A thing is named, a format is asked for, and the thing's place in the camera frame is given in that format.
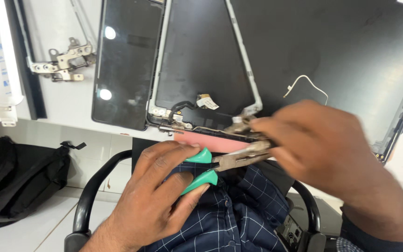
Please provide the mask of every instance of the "navy checkered shirt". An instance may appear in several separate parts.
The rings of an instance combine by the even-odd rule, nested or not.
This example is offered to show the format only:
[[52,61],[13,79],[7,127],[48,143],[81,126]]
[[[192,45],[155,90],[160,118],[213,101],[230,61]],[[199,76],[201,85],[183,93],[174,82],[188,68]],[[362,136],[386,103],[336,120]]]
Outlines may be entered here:
[[[171,174],[194,176],[211,164],[182,163]],[[285,251],[273,231],[284,222],[288,204],[262,172],[250,165],[244,178],[228,185],[219,177],[199,200],[180,232],[143,247],[146,252]]]

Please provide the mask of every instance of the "pliers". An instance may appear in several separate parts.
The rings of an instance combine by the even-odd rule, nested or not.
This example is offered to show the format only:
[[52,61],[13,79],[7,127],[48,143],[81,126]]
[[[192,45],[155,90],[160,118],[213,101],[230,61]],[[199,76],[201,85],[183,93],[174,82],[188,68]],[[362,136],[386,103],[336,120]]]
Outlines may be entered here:
[[192,183],[184,190],[184,192],[182,192],[181,195],[184,195],[205,183],[211,183],[216,186],[217,180],[219,179],[219,177],[217,176],[217,172],[251,165],[262,160],[271,158],[268,150],[273,147],[276,147],[276,144],[274,144],[273,141],[260,140],[251,143],[245,149],[218,157],[212,157],[211,152],[209,152],[207,148],[204,148],[197,155],[190,157],[185,161],[205,164],[218,163],[218,165],[196,177],[192,181]]

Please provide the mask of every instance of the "white label sticker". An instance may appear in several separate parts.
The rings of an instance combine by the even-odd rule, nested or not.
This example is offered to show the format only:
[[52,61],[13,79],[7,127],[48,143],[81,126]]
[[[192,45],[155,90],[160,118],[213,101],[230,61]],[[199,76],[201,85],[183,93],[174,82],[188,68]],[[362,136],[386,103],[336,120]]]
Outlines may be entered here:
[[209,109],[217,109],[219,106],[211,99],[211,97],[202,98],[197,101],[199,107],[206,106]]

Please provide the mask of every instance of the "white antenna wire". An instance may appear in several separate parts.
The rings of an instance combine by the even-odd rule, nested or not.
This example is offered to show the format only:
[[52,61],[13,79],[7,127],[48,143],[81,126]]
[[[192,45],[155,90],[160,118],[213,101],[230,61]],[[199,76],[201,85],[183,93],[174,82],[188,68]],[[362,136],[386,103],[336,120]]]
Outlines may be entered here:
[[329,96],[328,96],[323,90],[317,88],[317,87],[313,84],[313,82],[309,79],[309,77],[307,77],[306,75],[302,75],[302,76],[296,78],[296,80],[295,80],[295,82],[293,83],[293,85],[287,87],[288,92],[287,92],[287,94],[284,95],[284,98],[286,98],[286,96],[290,93],[290,91],[292,91],[293,87],[294,87],[295,84],[298,82],[298,80],[301,79],[302,77],[305,77],[307,80],[309,80],[309,82],[312,84],[312,86],[313,86],[314,88],[316,88],[318,91],[320,91],[321,93],[323,93],[324,95],[326,95],[326,102],[324,103],[324,105],[326,106],[326,105],[327,105],[327,100],[329,99]]

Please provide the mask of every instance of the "forearm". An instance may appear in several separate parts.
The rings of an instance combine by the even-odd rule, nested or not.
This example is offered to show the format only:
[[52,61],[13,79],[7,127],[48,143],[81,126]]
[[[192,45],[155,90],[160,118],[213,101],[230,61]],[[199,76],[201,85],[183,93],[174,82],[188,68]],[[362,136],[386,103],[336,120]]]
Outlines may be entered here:
[[366,192],[344,196],[343,213],[367,234],[403,242],[403,189],[383,170]]
[[125,237],[117,237],[116,224],[112,215],[104,221],[80,250],[80,252],[136,252],[139,248],[128,246]]

